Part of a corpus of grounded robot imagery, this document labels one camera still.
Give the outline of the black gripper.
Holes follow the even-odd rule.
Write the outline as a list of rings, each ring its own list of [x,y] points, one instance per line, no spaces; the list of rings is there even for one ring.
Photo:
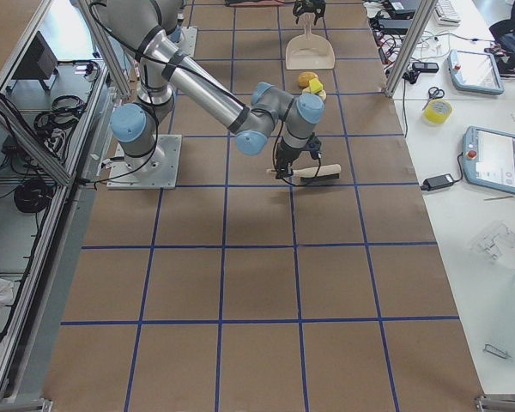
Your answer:
[[[307,137],[297,137],[285,132],[274,148],[275,179],[288,179],[294,174],[293,163],[302,152],[310,152],[317,160],[321,150],[321,141],[312,132]]]
[[[304,15],[305,13],[324,15],[325,9],[325,0],[295,0],[293,4],[293,15]]]

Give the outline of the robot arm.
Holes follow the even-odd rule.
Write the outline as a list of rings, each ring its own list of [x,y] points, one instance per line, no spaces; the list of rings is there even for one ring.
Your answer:
[[[293,175],[304,151],[319,161],[321,142],[314,130],[324,113],[315,94],[294,96],[260,82],[244,104],[171,39],[179,31],[182,1],[97,1],[88,7],[94,21],[140,65],[139,97],[158,106],[176,88],[223,124],[235,136],[240,152],[257,155],[277,123],[285,131],[274,152],[277,179]]]

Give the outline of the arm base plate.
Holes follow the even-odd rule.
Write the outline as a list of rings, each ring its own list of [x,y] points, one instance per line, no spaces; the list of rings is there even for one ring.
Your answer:
[[[112,164],[106,186],[112,190],[174,189],[177,184],[181,145],[181,135],[159,134],[157,148],[146,162],[148,157],[125,157],[118,143],[115,155],[124,159]]]

